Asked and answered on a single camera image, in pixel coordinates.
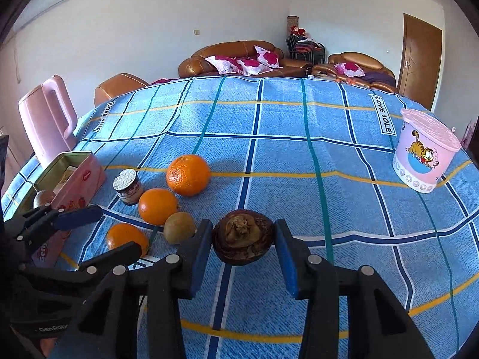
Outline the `left hand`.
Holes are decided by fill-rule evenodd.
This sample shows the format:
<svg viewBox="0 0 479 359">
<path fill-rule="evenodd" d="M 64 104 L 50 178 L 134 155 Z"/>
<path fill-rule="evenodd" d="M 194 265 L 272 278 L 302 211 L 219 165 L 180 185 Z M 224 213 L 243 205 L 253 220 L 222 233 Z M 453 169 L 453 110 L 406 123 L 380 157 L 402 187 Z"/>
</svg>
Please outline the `left hand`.
<svg viewBox="0 0 479 359">
<path fill-rule="evenodd" d="M 45 358 L 47 358 L 57 346 L 57 338 L 40 339 L 40 349 Z"/>
</svg>

